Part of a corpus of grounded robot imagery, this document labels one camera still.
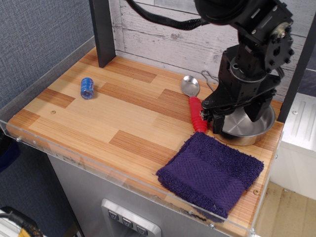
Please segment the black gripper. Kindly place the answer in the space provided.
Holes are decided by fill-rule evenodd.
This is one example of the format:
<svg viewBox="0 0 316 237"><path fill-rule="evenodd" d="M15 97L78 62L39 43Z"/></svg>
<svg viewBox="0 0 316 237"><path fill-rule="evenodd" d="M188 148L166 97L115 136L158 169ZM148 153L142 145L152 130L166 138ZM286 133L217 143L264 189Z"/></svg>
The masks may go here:
<svg viewBox="0 0 316 237"><path fill-rule="evenodd" d="M224 51L220 64L217 89L201 104L203 120L212 121L214 134L222 132L225 116L237 108L244 108L252 122L256 122L270 106L280 77L260 71L247 76L238 61L238 47Z"/></svg>

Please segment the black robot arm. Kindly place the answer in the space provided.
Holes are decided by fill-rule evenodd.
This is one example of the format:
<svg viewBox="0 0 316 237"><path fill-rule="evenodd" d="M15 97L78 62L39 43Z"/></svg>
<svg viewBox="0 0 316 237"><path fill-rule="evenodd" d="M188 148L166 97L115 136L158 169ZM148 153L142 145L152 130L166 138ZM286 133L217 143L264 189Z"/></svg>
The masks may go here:
<svg viewBox="0 0 316 237"><path fill-rule="evenodd" d="M202 102L201 116L222 132L225 117L243 108L252 122L270 106L294 51L292 14L278 0L197 0L201 18L237 30L238 45L222 55L219 84Z"/></svg>

